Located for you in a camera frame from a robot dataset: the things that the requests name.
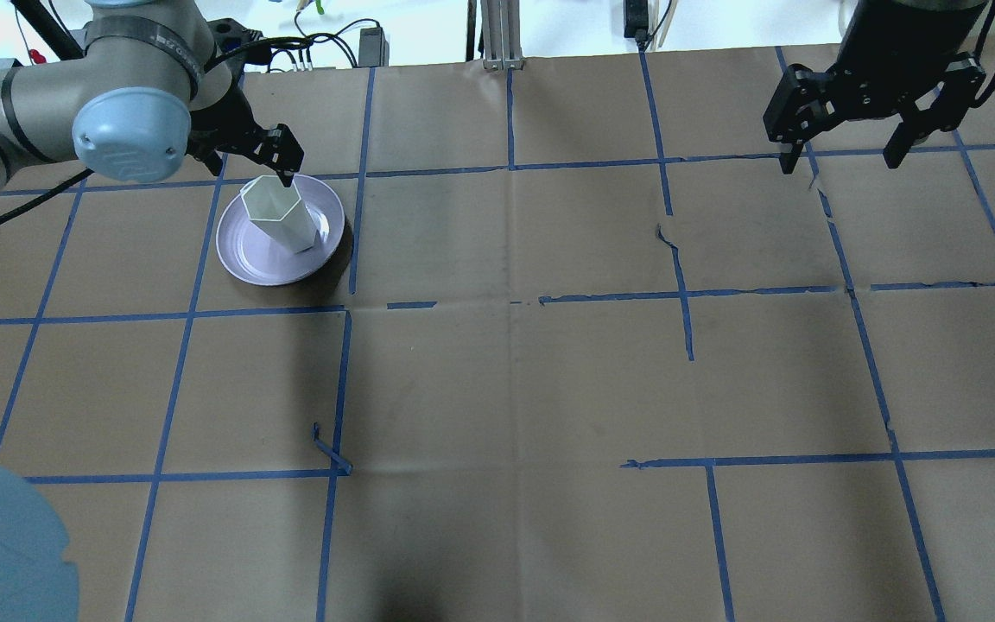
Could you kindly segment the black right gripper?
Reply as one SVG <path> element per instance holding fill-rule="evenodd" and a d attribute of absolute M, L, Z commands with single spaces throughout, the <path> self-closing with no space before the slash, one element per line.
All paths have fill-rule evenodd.
<path fill-rule="evenodd" d="M 907 66 L 893 58 L 876 64 L 834 63 L 826 71 L 789 64 L 762 121 L 778 144 L 779 169 L 795 172 L 804 143 L 842 123 L 899 117 L 882 149 L 888 169 L 897 169 L 912 147 L 936 131 L 956 129 L 970 111 L 985 69 L 970 52 Z"/>

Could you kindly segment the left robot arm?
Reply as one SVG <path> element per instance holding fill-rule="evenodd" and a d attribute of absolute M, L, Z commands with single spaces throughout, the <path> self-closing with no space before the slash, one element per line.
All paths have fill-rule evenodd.
<path fill-rule="evenodd" d="M 211 174 L 221 154 L 291 184 L 293 131 L 254 118 L 228 62 L 266 47 L 219 47 L 193 1 L 93 1 L 82 58 L 0 71 L 0 190 L 21 169 L 82 162 L 110 180 L 158 182 L 187 157 Z M 75 621 L 78 568 L 66 527 L 27 480 L 0 466 L 0 621 Z"/>

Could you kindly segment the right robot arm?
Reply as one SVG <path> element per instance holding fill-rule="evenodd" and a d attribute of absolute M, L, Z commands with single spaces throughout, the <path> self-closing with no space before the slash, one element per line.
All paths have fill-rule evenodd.
<path fill-rule="evenodd" d="M 779 148 L 779 168 L 794 172 L 805 145 L 845 122 L 900 117 L 882 150 L 897 168 L 913 146 L 951 131 L 995 92 L 995 74 L 965 40 L 995 16 L 995 1 L 861 1 L 840 51 L 822 72 L 785 67 L 763 122 Z"/>

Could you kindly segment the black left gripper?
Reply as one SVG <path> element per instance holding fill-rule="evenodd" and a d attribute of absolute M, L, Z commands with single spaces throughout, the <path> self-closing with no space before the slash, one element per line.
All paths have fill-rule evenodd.
<path fill-rule="evenodd" d="M 285 188 L 292 188 L 304 150 L 285 124 L 264 129 L 238 82 L 232 82 L 216 103 L 191 113 L 187 155 L 211 165 L 216 153 L 243 156 L 269 167 Z"/>

